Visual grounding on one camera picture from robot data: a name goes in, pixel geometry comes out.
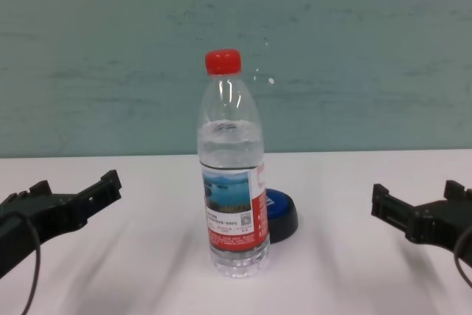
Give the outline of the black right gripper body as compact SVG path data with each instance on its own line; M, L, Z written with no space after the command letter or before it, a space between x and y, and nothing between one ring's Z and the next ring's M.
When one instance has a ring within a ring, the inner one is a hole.
M413 206L408 212L406 239L452 252L470 226L470 201L435 201Z

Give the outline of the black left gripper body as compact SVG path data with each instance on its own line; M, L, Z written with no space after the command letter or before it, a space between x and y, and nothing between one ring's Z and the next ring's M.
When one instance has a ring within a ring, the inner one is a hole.
M42 244L79 228L77 194L13 193L1 202L1 276L36 250L32 232Z

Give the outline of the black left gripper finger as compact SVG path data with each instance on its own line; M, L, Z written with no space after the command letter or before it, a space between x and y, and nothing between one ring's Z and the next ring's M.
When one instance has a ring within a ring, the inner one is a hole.
M117 171L109 170L97 183L75 195L68 203L74 222L86 225L90 217L121 199L121 188Z
M31 186L27 191L26 198L50 198L52 190L47 180L42 180Z

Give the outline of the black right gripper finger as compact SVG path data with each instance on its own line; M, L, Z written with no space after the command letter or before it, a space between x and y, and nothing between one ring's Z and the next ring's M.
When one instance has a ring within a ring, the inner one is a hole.
M372 187L371 215L412 236L414 206L392 196L382 184Z
M472 189L467 189L457 181L447 180L443 196L448 201L472 201Z

